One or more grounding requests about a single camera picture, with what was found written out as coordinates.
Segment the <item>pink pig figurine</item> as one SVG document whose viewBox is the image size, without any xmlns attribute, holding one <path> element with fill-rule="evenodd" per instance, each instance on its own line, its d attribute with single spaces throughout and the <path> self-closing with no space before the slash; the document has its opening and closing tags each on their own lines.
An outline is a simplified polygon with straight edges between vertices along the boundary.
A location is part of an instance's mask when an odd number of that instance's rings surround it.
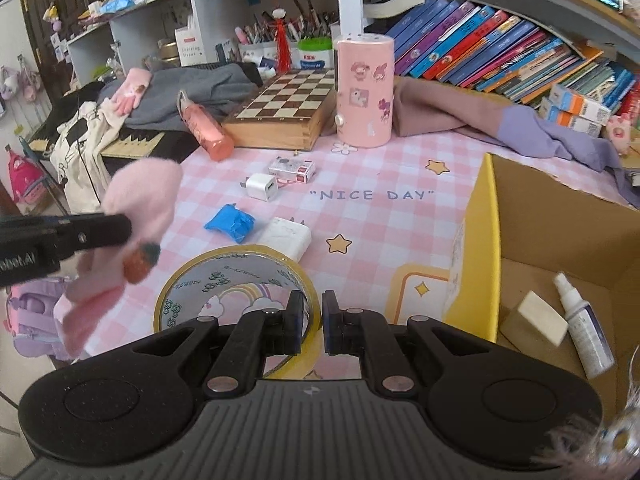
<svg viewBox="0 0 640 480">
<path fill-rule="evenodd" d="M 631 121 L 628 113 L 612 115 L 604 126 L 603 136 L 609 140 L 617 154 L 626 155 L 631 144 Z"/>
</svg>

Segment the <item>pink bottle lying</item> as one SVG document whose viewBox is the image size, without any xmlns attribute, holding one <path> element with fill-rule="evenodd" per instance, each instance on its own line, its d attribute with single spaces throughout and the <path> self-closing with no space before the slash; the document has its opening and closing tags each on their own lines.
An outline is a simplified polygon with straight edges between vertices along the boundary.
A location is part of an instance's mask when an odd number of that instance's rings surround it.
<svg viewBox="0 0 640 480">
<path fill-rule="evenodd" d="M 222 125 L 200 104 L 193 102 L 184 90 L 177 96 L 177 108 L 182 122 L 214 162 L 229 158 L 234 149 L 233 140 Z"/>
</svg>

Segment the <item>blue tissue packet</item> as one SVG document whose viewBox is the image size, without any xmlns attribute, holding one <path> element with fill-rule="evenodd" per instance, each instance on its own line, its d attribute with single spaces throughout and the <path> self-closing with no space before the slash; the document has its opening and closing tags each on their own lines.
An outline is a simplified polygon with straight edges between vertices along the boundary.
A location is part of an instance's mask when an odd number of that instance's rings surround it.
<svg viewBox="0 0 640 480">
<path fill-rule="evenodd" d="M 226 234 L 236 244 L 241 244 L 254 230 L 255 218 L 235 207 L 235 204 L 225 204 L 206 223 L 204 229 Z"/>
</svg>

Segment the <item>orange white medicine box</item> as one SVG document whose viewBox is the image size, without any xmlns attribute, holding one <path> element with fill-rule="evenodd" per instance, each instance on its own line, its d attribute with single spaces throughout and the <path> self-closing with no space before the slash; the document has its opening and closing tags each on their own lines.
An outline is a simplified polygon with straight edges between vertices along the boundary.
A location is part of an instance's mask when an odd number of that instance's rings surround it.
<svg viewBox="0 0 640 480">
<path fill-rule="evenodd" d="M 572 89 L 554 84 L 549 93 L 549 101 L 563 112 L 590 120 L 605 126 L 611 118 L 611 111 L 598 101 L 583 96 Z"/>
</svg>

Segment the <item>white spray bottle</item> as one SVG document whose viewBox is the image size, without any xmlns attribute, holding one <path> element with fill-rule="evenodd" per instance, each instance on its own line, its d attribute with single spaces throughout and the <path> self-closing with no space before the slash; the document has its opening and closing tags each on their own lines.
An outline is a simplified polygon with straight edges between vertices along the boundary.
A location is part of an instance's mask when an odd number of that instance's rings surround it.
<svg viewBox="0 0 640 480">
<path fill-rule="evenodd" d="M 558 290 L 568 332 L 586 377 L 596 378 L 615 364 L 613 352 L 596 312 L 564 273 L 556 274 L 553 283 Z"/>
</svg>

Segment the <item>wooden chess board box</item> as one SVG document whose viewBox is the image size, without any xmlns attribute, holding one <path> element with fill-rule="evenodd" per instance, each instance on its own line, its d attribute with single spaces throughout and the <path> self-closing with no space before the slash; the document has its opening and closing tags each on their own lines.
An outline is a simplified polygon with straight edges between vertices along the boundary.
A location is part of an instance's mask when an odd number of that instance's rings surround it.
<svg viewBox="0 0 640 480">
<path fill-rule="evenodd" d="M 335 114 L 333 70 L 275 76 L 224 120 L 239 148 L 309 152 Z"/>
</svg>

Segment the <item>row of books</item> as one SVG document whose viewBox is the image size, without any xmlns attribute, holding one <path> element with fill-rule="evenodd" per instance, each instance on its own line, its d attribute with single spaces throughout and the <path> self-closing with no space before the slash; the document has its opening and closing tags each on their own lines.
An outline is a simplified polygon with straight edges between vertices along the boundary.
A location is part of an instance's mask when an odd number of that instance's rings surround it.
<svg viewBox="0 0 640 480">
<path fill-rule="evenodd" d="M 572 41 L 522 14 L 473 0 L 424 0 L 379 18 L 394 40 L 395 74 L 541 106 L 554 84 L 613 113 L 631 110 L 639 71 L 593 42 Z"/>
</svg>

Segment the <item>grey cloth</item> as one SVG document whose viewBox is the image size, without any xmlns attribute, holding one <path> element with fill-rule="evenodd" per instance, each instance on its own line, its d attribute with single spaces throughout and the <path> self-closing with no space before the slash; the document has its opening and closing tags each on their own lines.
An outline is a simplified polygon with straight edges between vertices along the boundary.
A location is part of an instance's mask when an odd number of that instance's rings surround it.
<svg viewBox="0 0 640 480">
<path fill-rule="evenodd" d="M 101 90 L 98 102 L 111 99 L 123 80 L 114 80 Z M 130 129 L 186 131 L 178 108 L 177 96 L 184 90 L 195 103 L 218 120 L 224 119 L 257 89 L 238 64 L 227 64 L 213 70 L 206 68 L 168 68 L 152 73 L 149 88 L 139 106 L 125 116 Z"/>
</svg>

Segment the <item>yellow tape roll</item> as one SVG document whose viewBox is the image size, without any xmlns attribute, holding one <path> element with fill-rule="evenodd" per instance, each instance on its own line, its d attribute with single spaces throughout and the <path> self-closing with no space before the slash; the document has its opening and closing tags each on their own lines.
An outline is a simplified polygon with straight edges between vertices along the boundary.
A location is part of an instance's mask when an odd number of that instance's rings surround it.
<svg viewBox="0 0 640 480">
<path fill-rule="evenodd" d="M 321 350 L 318 292 L 296 261 L 266 246 L 223 247 L 189 260 L 160 291 L 153 330 L 159 333 L 200 315 L 233 323 L 248 312 L 284 307 L 290 292 L 304 295 L 302 348 L 296 356 L 270 359 L 266 376 L 302 379 L 312 372 Z"/>
</svg>

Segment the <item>green lid white jar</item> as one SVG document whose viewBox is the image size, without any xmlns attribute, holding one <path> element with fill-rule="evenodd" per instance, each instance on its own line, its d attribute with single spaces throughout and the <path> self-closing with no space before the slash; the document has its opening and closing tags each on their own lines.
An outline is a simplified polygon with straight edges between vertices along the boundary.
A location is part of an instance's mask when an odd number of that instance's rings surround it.
<svg viewBox="0 0 640 480">
<path fill-rule="evenodd" d="M 297 49 L 302 70 L 330 70 L 334 67 L 333 44 L 328 36 L 301 39 Z"/>
</svg>

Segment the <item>pink fuzzy glove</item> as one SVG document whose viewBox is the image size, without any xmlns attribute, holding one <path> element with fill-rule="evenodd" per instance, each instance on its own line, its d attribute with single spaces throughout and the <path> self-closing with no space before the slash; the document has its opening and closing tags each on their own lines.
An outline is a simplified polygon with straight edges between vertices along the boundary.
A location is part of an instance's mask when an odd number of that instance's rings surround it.
<svg viewBox="0 0 640 480">
<path fill-rule="evenodd" d="M 67 354 L 81 355 L 99 322 L 139 284 L 160 258 L 160 242 L 174 220 L 183 172 L 178 162 L 148 157 L 118 170 L 102 200 L 104 220 L 92 230 L 112 244 L 86 250 L 77 278 L 54 309 Z"/>
</svg>

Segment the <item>yellow cardboard box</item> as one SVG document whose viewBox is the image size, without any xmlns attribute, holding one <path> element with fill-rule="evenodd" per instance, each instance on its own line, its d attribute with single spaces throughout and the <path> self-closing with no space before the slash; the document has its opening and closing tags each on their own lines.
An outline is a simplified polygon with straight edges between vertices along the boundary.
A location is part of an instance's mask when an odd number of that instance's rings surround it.
<svg viewBox="0 0 640 480">
<path fill-rule="evenodd" d="M 528 292 L 562 308 L 558 273 L 593 306 L 613 351 L 612 370 L 591 382 L 611 418 L 639 376 L 638 210 L 486 155 L 454 237 L 442 319 L 496 342 L 501 322 Z"/>
</svg>

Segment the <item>pink glove on cloth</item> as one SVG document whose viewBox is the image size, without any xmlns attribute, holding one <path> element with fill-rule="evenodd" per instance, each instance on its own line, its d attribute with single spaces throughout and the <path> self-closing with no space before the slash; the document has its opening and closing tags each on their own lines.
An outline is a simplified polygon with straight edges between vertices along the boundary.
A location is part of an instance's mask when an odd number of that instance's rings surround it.
<svg viewBox="0 0 640 480">
<path fill-rule="evenodd" d="M 142 100 L 145 91 L 149 88 L 152 73 L 144 68 L 132 68 L 124 82 L 111 97 L 114 112 L 118 116 L 128 116 L 135 110 Z"/>
</svg>

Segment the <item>white eraser block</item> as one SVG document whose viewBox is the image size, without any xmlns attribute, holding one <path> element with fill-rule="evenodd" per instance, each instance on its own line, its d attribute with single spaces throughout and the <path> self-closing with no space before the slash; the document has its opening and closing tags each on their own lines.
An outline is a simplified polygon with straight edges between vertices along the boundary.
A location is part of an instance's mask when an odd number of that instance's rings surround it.
<svg viewBox="0 0 640 480">
<path fill-rule="evenodd" d="M 544 360 L 559 349 L 568 330 L 565 318 L 530 290 L 500 325 L 500 333 L 519 352 Z"/>
</svg>

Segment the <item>large white charger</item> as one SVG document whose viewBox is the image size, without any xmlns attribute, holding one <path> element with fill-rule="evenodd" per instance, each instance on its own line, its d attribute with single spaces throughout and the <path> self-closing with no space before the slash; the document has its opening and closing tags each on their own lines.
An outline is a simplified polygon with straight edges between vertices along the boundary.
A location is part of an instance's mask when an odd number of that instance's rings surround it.
<svg viewBox="0 0 640 480">
<path fill-rule="evenodd" d="M 273 218 L 260 233 L 257 244 L 299 262 L 309 248 L 311 240 L 311 230 L 306 224 L 283 218 Z"/>
</svg>

